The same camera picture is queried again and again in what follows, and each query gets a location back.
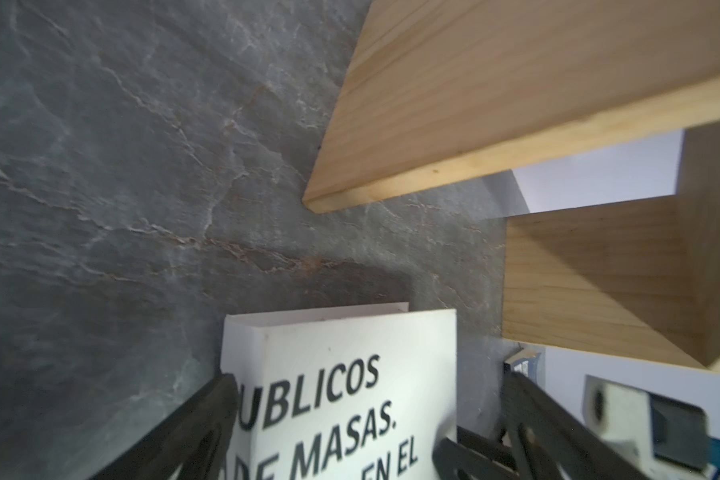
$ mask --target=wooden board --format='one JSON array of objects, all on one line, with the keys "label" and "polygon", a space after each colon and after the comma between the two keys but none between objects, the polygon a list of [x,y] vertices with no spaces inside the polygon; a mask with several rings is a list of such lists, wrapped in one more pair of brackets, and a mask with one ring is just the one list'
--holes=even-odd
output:
[{"label": "wooden board", "polygon": [[321,213],[720,119],[720,0],[377,0]]},{"label": "wooden board", "polygon": [[704,368],[673,197],[507,222],[504,338]]},{"label": "wooden board", "polygon": [[677,204],[704,317],[706,362],[720,371],[720,122],[686,132]]}]

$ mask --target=wood grain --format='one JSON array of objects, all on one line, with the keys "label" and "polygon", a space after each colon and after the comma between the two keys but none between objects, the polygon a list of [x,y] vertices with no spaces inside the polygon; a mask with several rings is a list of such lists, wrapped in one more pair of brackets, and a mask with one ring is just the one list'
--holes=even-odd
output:
[{"label": "wood grain", "polygon": [[377,0],[315,212],[720,120],[720,0]]},{"label": "wood grain", "polygon": [[686,132],[676,198],[704,318],[706,363],[720,371],[720,122]]},{"label": "wood grain", "polygon": [[704,368],[673,197],[508,219],[502,336]]}]

